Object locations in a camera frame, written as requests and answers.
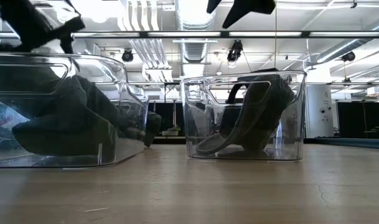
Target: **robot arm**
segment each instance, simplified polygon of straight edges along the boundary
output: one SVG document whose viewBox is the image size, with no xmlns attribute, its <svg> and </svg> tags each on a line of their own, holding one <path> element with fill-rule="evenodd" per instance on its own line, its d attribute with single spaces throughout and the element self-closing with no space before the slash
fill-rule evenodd
<svg viewBox="0 0 379 224">
<path fill-rule="evenodd" d="M 78 16 L 53 29 L 29 0 L 0 0 L 0 17 L 21 39 L 22 44 L 13 49 L 15 52 L 30 52 L 59 39 L 64 52 L 72 54 L 72 33 L 85 28 L 81 16 Z"/>
</svg>

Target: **white cylinder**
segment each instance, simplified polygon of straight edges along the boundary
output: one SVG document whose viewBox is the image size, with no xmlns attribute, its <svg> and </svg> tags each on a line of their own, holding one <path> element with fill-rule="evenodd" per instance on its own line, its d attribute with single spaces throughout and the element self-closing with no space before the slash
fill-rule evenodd
<svg viewBox="0 0 379 224">
<path fill-rule="evenodd" d="M 330 86 L 307 86 L 306 104 L 307 138 L 334 136 Z"/>
</svg>

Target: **ceiling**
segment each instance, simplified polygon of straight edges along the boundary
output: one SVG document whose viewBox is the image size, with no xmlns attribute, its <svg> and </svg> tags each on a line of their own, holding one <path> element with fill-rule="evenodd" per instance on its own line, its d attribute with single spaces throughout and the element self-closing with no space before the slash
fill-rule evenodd
<svg viewBox="0 0 379 224">
<path fill-rule="evenodd" d="M 88 4 L 92 0 L 81 0 L 87 3 L 89 12 L 95 15 L 97 7 Z M 233 1 L 223 0 L 217 7 L 214 30 L 222 30 L 224 22 Z M 277 9 L 272 15 L 250 13 L 233 24 L 230 30 L 370 30 L 379 21 L 379 0 L 359 0 L 358 7 L 351 9 L 353 0 L 277 0 Z M 120 30 L 115 16 L 117 1 L 105 1 L 103 9 L 111 17 L 103 23 L 96 23 L 91 18 L 91 13 L 85 15 L 85 31 L 100 30 Z M 161 30 L 177 30 L 175 25 L 175 10 L 173 0 L 159 0 L 157 2 L 158 24 Z M 55 11 L 44 9 L 49 17 L 54 18 L 58 24 Z M 9 31 L 7 25 L 0 23 L 1 31 Z M 166 52 L 169 65 L 172 67 L 172 75 L 178 78 L 182 75 L 182 59 L 178 44 L 172 43 L 173 39 L 163 39 L 162 43 Z M 94 45 L 101 49 L 101 54 L 110 57 L 111 52 L 117 53 L 115 59 L 120 60 L 125 48 L 131 48 L 129 41 L 92 39 L 85 41 L 85 47 L 93 51 Z M 308 47 L 306 39 L 243 39 L 243 52 L 236 67 L 230 68 L 225 60 L 227 49 L 233 43 L 233 39 L 218 39 L 217 43 L 210 44 L 204 75 L 215 75 L 217 72 L 225 74 L 243 73 L 261 68 L 276 67 L 280 70 L 287 68 L 290 64 L 299 59 L 305 59 L 306 55 L 320 54 L 334 45 L 340 43 L 341 39 L 309 39 Z M 366 71 L 379 65 L 379 39 L 373 40 L 354 50 L 356 59 L 347 63 L 345 72 L 347 75 Z M 129 71 L 129 79 L 132 82 L 143 82 L 141 70 L 143 63 L 134 54 L 134 60 L 125 63 Z M 344 69 L 342 62 L 329 62 L 332 81 L 344 79 Z M 302 63 L 297 69 L 304 69 Z M 358 82 L 369 82 L 379 77 L 379 71 L 368 74 L 358 79 Z"/>
</svg>

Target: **clear plastic bin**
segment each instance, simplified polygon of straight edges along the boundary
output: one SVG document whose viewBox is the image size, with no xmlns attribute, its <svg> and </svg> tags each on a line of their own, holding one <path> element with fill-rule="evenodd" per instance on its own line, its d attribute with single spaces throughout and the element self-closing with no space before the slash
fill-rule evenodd
<svg viewBox="0 0 379 224">
<path fill-rule="evenodd" d="M 147 99 L 92 55 L 0 54 L 0 167 L 112 164 L 144 149 Z"/>
<path fill-rule="evenodd" d="M 305 72 L 182 80 L 189 157 L 302 159 Z"/>
</svg>

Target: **table surface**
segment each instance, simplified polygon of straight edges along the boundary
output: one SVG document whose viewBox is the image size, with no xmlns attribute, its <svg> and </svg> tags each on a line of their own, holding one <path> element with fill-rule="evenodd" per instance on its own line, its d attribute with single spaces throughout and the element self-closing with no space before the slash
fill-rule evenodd
<svg viewBox="0 0 379 224">
<path fill-rule="evenodd" d="M 215 161 L 155 145 L 111 167 L 0 169 L 0 223 L 379 223 L 379 150 Z"/>
</svg>

